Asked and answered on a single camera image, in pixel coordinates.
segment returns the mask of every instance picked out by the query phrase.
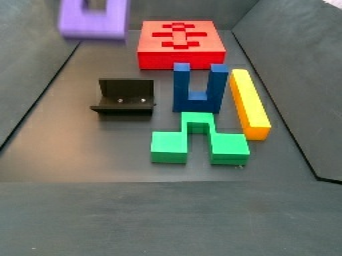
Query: purple block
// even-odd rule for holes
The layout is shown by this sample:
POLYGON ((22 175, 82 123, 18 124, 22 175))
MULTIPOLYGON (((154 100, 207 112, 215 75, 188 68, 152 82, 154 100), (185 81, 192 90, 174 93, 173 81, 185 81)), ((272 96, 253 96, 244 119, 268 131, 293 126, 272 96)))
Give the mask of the purple block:
POLYGON ((61 0, 58 31, 64 37, 124 39, 129 0, 106 0, 105 11, 93 11, 86 0, 61 0))

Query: hole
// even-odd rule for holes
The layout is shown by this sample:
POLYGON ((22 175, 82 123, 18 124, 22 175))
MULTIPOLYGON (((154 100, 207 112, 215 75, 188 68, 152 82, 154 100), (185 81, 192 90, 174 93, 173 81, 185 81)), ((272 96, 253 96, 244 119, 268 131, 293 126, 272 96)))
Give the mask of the hole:
POLYGON ((92 11, 105 11, 106 0, 84 0, 84 8, 92 11))

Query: plastic block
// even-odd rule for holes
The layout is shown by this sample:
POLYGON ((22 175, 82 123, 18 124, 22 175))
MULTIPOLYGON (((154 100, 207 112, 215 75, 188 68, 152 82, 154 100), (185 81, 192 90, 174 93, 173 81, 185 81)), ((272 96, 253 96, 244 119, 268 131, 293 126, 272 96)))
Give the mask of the plastic block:
POLYGON ((247 70, 232 70, 229 87, 245 138, 264 140, 271 124, 247 70))
POLYGON ((144 21, 137 45, 140 69, 209 69, 224 62, 225 49, 212 21, 144 21))
POLYGON ((188 133, 207 134, 211 164, 244 165, 249 150, 243 134, 216 133, 211 113, 182 112, 180 132, 153 132, 150 161, 154 163, 185 163, 188 133))
POLYGON ((61 0, 58 31, 64 37, 124 39, 129 0, 106 0, 105 12, 90 11, 86 0, 61 0))
POLYGON ((187 136, 184 133, 152 133, 150 161, 154 163, 185 163, 187 136))
POLYGON ((173 64, 173 112, 219 113, 228 67, 211 64, 205 92, 189 91, 189 63, 173 64))

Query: black bracket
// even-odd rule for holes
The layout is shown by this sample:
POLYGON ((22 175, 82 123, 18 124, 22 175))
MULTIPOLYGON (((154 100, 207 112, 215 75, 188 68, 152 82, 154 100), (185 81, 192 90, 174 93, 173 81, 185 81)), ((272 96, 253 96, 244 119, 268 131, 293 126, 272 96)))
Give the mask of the black bracket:
POLYGON ((90 109, 102 114, 150 113, 153 111, 153 80, 98 79, 101 100, 90 109))

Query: gray floor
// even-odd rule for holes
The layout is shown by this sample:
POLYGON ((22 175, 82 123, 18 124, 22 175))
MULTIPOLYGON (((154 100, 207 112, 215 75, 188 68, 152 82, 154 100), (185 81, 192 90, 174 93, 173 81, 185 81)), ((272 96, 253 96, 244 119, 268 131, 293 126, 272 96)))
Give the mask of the gray floor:
MULTIPOLYGON (((272 130, 264 142, 249 142, 245 167, 211 166, 205 137, 191 137, 185 165, 149 162, 150 132, 178 130, 178 113, 172 113, 172 71, 142 71, 136 64, 138 31, 129 32, 126 45, 84 42, 54 79, 42 99, 0 152, 0 180, 26 182, 160 182, 313 180, 284 124, 264 93, 261 83, 229 31, 221 31, 229 68, 249 70, 272 130), (156 107, 145 118, 98 117, 89 110, 100 100, 98 78, 154 80, 156 107)), ((192 89, 204 90, 207 71, 191 74, 192 89)), ((227 87, 220 132, 240 132, 236 110, 227 87)))
POLYGON ((342 251, 342 187, 328 183, 2 183, 0 192, 6 256, 342 251))

